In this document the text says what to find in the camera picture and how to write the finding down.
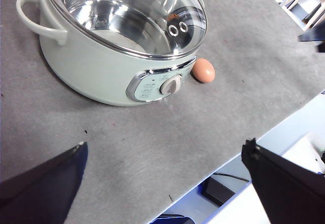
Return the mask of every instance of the stainless steel inner pot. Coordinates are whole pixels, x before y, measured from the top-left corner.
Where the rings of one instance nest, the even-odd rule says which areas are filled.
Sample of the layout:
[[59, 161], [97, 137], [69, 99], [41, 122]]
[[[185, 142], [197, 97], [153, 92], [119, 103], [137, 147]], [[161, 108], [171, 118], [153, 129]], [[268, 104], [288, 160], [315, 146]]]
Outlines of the stainless steel inner pot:
[[206, 33], [199, 0], [52, 0], [77, 28], [105, 45], [146, 56], [193, 52]]

